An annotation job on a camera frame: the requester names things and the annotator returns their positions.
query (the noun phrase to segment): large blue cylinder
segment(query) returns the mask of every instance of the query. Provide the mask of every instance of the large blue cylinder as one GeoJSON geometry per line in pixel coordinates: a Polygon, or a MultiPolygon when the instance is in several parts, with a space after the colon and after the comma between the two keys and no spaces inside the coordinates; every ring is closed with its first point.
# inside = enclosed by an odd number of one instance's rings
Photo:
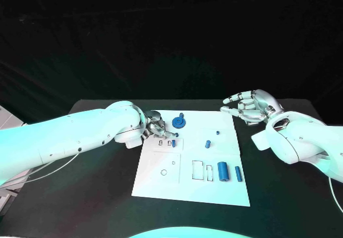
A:
{"type": "Polygon", "coordinates": [[[218,163],[218,173],[219,173],[219,180],[222,182],[229,181],[229,171],[228,171],[228,164],[227,162],[218,163]]]}

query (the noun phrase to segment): robot finger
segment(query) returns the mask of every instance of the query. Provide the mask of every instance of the robot finger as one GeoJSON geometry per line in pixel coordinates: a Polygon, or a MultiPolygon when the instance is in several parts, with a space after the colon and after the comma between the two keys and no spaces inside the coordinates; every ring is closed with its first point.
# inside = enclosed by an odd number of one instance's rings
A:
{"type": "Polygon", "coordinates": [[[221,111],[238,117],[240,110],[237,108],[221,107],[221,111]]]}
{"type": "Polygon", "coordinates": [[[250,99],[252,98],[252,94],[254,94],[254,91],[238,93],[224,100],[224,104],[228,104],[229,102],[241,100],[241,99],[250,99]]]}
{"type": "Polygon", "coordinates": [[[244,110],[250,110],[250,109],[255,109],[255,104],[254,104],[254,99],[242,99],[238,102],[238,109],[244,110]]]}
{"type": "Polygon", "coordinates": [[[265,119],[265,115],[260,110],[240,110],[238,117],[250,122],[261,122],[265,119]]]}

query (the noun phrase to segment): robotic hand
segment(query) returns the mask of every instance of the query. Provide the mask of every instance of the robotic hand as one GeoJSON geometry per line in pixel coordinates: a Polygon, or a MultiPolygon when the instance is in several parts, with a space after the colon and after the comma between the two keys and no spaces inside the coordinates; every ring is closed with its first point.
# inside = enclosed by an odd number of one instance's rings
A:
{"type": "Polygon", "coordinates": [[[278,114],[284,112],[284,108],[276,98],[261,89],[238,93],[224,100],[224,104],[241,100],[238,109],[222,107],[221,111],[240,117],[247,125],[258,125],[261,121],[265,123],[278,114]]]}
{"type": "Polygon", "coordinates": [[[157,111],[143,113],[129,101],[0,131],[0,185],[22,171],[82,153],[113,139],[127,148],[142,137],[175,138],[157,111]]]}
{"type": "Polygon", "coordinates": [[[289,164],[313,164],[333,179],[343,182],[343,126],[327,126],[299,112],[287,112],[276,98],[261,89],[238,93],[224,103],[241,100],[238,109],[221,111],[240,117],[248,125],[267,123],[265,130],[252,136],[260,150],[273,149],[289,164]]]}

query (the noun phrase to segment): small blue cylinder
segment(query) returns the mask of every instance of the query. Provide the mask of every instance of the small blue cylinder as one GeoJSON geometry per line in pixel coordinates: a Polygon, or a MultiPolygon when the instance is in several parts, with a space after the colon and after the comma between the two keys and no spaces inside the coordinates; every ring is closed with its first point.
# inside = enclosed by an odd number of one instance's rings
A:
{"type": "Polygon", "coordinates": [[[242,182],[242,175],[241,175],[241,170],[240,170],[238,166],[235,166],[235,170],[237,170],[237,175],[238,175],[238,182],[242,182]]]}
{"type": "Polygon", "coordinates": [[[211,140],[206,141],[205,148],[209,148],[209,146],[211,146],[211,140]]]}
{"type": "Polygon", "coordinates": [[[227,162],[218,163],[218,173],[219,173],[219,180],[222,182],[229,181],[229,171],[228,171],[228,164],[227,162]]]}

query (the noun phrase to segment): blue gear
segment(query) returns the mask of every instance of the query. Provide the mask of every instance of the blue gear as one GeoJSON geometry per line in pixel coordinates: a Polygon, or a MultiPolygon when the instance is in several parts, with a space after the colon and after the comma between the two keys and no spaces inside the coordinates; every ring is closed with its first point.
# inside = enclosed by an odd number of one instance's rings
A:
{"type": "Polygon", "coordinates": [[[186,120],[183,118],[183,113],[180,113],[180,116],[173,119],[172,123],[173,123],[173,127],[178,128],[178,129],[185,127],[186,120]]]}

